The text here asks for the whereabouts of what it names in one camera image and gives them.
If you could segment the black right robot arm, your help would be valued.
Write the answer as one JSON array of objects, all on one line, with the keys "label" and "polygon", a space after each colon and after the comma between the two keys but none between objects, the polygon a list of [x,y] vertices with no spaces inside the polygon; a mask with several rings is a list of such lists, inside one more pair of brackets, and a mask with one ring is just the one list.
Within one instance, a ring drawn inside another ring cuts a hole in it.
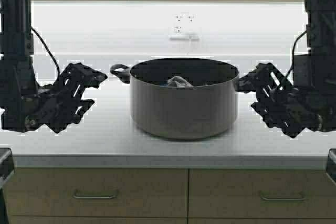
[{"label": "black right robot arm", "polygon": [[305,0],[306,54],[292,54],[292,81],[271,63],[241,77],[236,91],[253,92],[251,107],[269,128],[292,138],[304,129],[335,131],[335,0]]}]

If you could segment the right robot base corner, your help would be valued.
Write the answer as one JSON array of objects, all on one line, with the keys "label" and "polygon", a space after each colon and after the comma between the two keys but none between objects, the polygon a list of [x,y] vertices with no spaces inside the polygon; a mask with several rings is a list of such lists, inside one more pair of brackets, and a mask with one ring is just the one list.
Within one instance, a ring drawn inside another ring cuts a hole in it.
[{"label": "right robot base corner", "polygon": [[335,183],[336,177],[335,177],[335,148],[332,148],[329,150],[328,158],[327,158],[327,164],[326,164],[326,174],[329,176],[329,178]]}]

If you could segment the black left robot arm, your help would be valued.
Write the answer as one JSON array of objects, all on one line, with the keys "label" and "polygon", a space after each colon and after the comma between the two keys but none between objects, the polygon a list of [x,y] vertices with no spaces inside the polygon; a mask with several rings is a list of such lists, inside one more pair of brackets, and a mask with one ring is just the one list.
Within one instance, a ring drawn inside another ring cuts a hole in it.
[{"label": "black left robot arm", "polygon": [[52,84],[41,86],[33,69],[34,29],[30,0],[1,0],[1,128],[35,131],[43,125],[59,133],[80,123],[94,104],[82,99],[107,75],[82,63],[58,71]]}]

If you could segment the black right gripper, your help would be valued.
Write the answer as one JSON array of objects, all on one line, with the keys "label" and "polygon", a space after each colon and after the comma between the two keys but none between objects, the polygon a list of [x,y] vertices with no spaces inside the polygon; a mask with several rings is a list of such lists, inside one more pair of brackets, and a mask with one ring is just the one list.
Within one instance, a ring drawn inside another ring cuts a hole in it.
[{"label": "black right gripper", "polygon": [[297,137],[304,129],[322,129],[322,116],[298,100],[297,89],[289,90],[289,81],[272,63],[259,63],[253,71],[240,77],[234,88],[242,93],[270,91],[267,105],[254,102],[251,107],[269,128],[277,127],[290,138]]}]

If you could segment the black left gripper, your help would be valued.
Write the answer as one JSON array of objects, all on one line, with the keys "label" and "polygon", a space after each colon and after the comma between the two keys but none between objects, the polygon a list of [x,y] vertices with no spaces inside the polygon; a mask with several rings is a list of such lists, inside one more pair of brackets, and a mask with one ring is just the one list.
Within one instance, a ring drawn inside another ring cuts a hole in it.
[{"label": "black left gripper", "polygon": [[82,63],[70,63],[54,84],[38,86],[21,97],[20,131],[29,132],[48,126],[60,133],[70,124],[79,124],[94,105],[93,99],[79,100],[86,88],[99,88],[107,75]]}]

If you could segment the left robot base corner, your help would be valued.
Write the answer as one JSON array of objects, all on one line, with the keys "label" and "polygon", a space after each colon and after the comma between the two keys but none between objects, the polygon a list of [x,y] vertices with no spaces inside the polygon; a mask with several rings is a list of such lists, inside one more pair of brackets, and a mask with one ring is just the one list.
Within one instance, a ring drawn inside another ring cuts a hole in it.
[{"label": "left robot base corner", "polygon": [[1,189],[14,174],[15,165],[13,153],[10,148],[1,147]]}]

